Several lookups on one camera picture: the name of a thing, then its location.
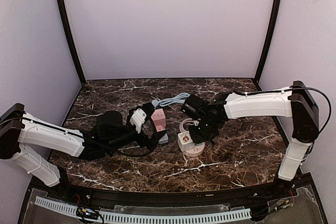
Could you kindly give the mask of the small pink plug adapter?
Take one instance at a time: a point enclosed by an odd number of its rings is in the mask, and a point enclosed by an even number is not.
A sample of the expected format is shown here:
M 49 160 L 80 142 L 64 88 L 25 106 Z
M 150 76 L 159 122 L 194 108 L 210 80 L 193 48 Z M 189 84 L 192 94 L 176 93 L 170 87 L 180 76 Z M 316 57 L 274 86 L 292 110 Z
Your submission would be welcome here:
M 157 132 L 158 138 L 162 138 L 166 134 L 166 129 L 165 127 L 159 125 L 156 127 L 156 132 Z

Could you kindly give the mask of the round pink socket hub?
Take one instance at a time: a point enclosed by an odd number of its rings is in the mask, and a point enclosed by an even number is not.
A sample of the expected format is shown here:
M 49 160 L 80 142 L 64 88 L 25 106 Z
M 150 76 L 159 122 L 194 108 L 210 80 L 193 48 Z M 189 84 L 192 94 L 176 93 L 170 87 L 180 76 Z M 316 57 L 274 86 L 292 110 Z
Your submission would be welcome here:
M 195 145 L 193 149 L 187 150 L 183 152 L 183 154 L 187 157 L 198 157 L 200 156 L 205 149 L 205 143 Z

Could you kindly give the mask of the white cube socket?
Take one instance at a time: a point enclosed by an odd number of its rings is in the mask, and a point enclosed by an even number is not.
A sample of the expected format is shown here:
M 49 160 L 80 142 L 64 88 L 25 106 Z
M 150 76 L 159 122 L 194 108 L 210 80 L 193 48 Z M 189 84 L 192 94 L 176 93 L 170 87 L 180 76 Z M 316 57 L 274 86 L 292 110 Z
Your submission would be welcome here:
M 182 152 L 192 150 L 195 147 L 189 131 L 179 133 L 177 135 L 177 143 Z

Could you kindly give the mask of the pink cube socket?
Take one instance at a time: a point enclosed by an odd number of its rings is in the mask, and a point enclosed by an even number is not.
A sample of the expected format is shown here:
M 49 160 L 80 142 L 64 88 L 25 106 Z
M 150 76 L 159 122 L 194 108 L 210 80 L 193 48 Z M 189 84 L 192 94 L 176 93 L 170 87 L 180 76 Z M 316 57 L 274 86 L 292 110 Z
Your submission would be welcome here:
M 156 127 L 166 127 L 166 116 L 163 109 L 156 109 L 151 115 L 151 119 Z

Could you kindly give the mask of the light blue power strip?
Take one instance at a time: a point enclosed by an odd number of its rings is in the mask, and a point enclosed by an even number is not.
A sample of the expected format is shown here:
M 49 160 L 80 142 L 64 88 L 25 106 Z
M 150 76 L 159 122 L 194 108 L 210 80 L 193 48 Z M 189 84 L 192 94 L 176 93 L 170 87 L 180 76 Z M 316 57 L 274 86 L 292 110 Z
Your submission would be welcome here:
M 159 144 L 163 145 L 163 144 L 167 144 L 169 142 L 169 136 L 167 133 L 165 133 L 159 140 Z

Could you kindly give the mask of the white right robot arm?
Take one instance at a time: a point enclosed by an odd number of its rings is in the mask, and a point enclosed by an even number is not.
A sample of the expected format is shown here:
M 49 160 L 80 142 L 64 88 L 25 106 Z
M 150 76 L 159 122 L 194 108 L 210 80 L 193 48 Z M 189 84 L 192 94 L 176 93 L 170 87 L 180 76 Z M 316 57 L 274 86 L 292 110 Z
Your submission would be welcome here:
M 188 128 L 191 139 L 199 144 L 212 141 L 228 120 L 254 116 L 280 116 L 292 118 L 293 133 L 277 177 L 284 181 L 294 179 L 324 126 L 319 122 L 319 108 L 311 92 L 302 81 L 277 90 L 218 93 L 210 101 L 190 95 L 181 111 L 198 122 Z

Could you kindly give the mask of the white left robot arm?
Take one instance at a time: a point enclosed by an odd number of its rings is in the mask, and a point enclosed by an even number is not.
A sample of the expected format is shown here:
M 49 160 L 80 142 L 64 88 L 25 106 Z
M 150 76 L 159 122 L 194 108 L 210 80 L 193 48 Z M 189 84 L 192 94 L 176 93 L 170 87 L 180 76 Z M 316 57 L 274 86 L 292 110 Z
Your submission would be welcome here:
M 72 157 L 94 161 L 118 153 L 121 147 L 136 142 L 151 154 L 165 131 L 153 128 L 148 136 L 142 126 L 154 125 L 152 103 L 129 111 L 124 122 L 118 111 L 107 111 L 96 118 L 90 131 L 67 129 L 44 122 L 25 112 L 24 105 L 14 104 L 1 115 L 1 159 L 8 159 L 28 174 L 55 188 L 68 185 L 64 169 L 53 165 L 36 153 L 31 145 L 38 145 L 66 153 Z

